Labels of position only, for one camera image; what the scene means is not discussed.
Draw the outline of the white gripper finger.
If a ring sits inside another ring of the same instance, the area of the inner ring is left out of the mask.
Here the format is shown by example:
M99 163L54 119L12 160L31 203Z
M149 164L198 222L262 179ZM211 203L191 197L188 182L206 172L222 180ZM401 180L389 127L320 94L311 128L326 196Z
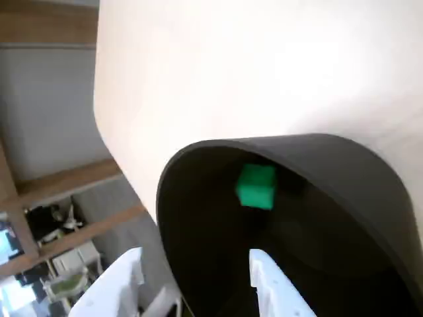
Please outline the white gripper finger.
M145 284L141 258L143 248L122 254L73 305L70 316L175 316L182 315L179 290L166 284L153 301L139 311L139 291Z
M261 249L249 250L250 285L256 289L260 316L314 316L277 263Z

